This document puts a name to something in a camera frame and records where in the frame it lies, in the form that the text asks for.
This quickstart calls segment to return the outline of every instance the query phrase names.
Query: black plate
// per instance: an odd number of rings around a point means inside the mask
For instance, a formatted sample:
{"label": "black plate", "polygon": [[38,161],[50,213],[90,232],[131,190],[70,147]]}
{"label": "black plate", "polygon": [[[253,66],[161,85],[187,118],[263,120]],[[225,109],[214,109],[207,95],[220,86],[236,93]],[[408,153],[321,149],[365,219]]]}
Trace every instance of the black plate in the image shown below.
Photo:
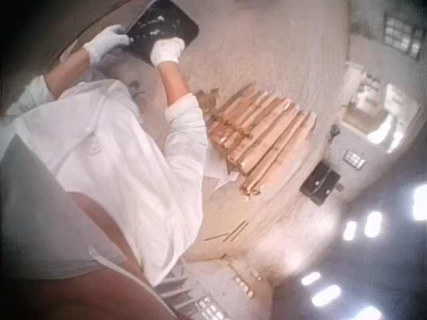
{"label": "black plate", "polygon": [[154,2],[127,31],[133,38],[129,50],[150,65],[149,57],[157,40],[178,37],[187,47],[198,34],[199,27],[195,22],[170,0]]}

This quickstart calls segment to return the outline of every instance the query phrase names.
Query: ceiling light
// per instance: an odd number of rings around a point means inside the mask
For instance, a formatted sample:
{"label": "ceiling light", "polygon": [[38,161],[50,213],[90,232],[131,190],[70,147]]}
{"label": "ceiling light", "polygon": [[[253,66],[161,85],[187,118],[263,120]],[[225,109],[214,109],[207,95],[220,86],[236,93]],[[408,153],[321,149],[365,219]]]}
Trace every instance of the ceiling light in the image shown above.
{"label": "ceiling light", "polygon": [[354,234],[356,233],[357,226],[358,226],[358,224],[354,221],[347,222],[347,227],[344,230],[344,234],[342,235],[344,240],[346,240],[346,241],[353,240]]}
{"label": "ceiling light", "polygon": [[412,212],[415,220],[427,220],[427,183],[415,189]]}
{"label": "ceiling light", "polygon": [[301,279],[301,283],[304,286],[311,285],[314,281],[320,279],[320,273],[311,272],[309,275]]}
{"label": "ceiling light", "polygon": [[381,312],[377,308],[366,307],[352,320],[379,320],[379,318],[381,318]]}
{"label": "ceiling light", "polygon": [[316,307],[322,307],[337,298],[341,294],[341,289],[337,285],[331,285],[323,291],[320,291],[312,298],[312,303]]}
{"label": "ceiling light", "polygon": [[375,238],[380,234],[382,214],[374,211],[368,216],[365,226],[365,235],[369,238]]}

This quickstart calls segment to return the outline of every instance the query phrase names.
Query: dusty floor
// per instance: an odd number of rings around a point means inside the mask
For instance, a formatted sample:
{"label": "dusty floor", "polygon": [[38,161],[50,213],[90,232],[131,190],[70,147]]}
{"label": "dusty floor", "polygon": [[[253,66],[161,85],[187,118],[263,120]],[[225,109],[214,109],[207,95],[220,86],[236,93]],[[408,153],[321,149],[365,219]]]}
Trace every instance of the dusty floor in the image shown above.
{"label": "dusty floor", "polygon": [[[106,25],[129,25],[147,0],[133,0],[84,32],[85,43]],[[346,2],[341,0],[176,0],[200,28],[197,39],[181,56],[181,70],[193,91],[219,88],[218,105],[249,83],[278,90],[317,113],[312,152],[296,174],[280,190],[264,199],[246,202],[238,182],[214,191],[217,181],[203,182],[204,221],[199,239],[186,255],[188,261],[220,258],[253,247],[284,217],[309,217],[312,210],[292,213],[298,189],[322,158],[326,134],[339,109],[348,47]],[[166,135],[163,118],[165,95],[155,69],[121,53],[110,55],[99,68],[122,79],[135,94],[145,129],[161,147]],[[247,227],[232,241],[204,239],[233,231],[244,221]],[[298,232],[312,234],[313,243],[324,230],[307,219],[292,219],[280,241],[283,248],[298,246]],[[308,257],[309,241],[299,256]]]}

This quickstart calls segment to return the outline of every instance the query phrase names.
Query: white glove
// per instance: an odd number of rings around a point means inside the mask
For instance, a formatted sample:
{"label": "white glove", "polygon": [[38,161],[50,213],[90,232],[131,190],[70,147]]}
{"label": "white glove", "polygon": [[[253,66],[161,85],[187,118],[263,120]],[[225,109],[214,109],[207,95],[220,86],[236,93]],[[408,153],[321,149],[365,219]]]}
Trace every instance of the white glove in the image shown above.
{"label": "white glove", "polygon": [[178,58],[185,48],[185,43],[180,38],[164,39],[154,43],[151,50],[151,62],[154,67],[164,61],[172,61],[178,63]]}
{"label": "white glove", "polygon": [[89,53],[91,65],[97,63],[110,50],[120,46],[129,45],[131,39],[127,35],[120,35],[125,29],[121,25],[111,25],[98,33],[83,48]]}

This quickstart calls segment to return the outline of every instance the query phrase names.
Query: bright window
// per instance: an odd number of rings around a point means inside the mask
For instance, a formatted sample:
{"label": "bright window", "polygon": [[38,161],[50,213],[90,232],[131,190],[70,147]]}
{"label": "bright window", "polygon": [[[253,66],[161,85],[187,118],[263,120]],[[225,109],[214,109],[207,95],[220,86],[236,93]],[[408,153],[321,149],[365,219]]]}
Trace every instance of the bright window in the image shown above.
{"label": "bright window", "polygon": [[196,302],[195,306],[199,309],[199,312],[206,320],[230,320],[230,318],[225,316],[225,313],[221,310],[220,306],[208,297]]}
{"label": "bright window", "polygon": [[351,150],[346,151],[343,160],[356,170],[361,170],[365,164],[365,160],[363,160],[361,156]]}
{"label": "bright window", "polygon": [[358,224],[354,221],[347,222],[346,229],[344,230],[344,234],[342,235],[344,240],[346,240],[346,241],[353,240],[354,234],[356,233],[357,226],[358,226]]}
{"label": "bright window", "polygon": [[417,59],[420,55],[421,45],[424,40],[424,30],[403,23],[393,17],[386,17],[384,42]]}
{"label": "bright window", "polygon": [[427,220],[427,183],[415,189],[412,212],[415,220]]}
{"label": "bright window", "polygon": [[315,295],[312,298],[312,303],[316,307],[323,307],[324,305],[327,305],[329,302],[339,297],[340,294],[340,287],[337,285],[331,285],[330,287],[327,287],[326,289],[320,291],[317,295]]}
{"label": "bright window", "polygon": [[361,310],[352,320],[379,320],[381,312],[375,307],[366,307]]}
{"label": "bright window", "polygon": [[320,279],[320,273],[318,272],[311,272],[309,275],[306,275],[304,278],[301,279],[301,283],[304,286],[311,285],[314,281]]}
{"label": "bright window", "polygon": [[365,235],[369,238],[375,238],[381,231],[382,214],[374,211],[368,216],[368,221],[365,226]]}

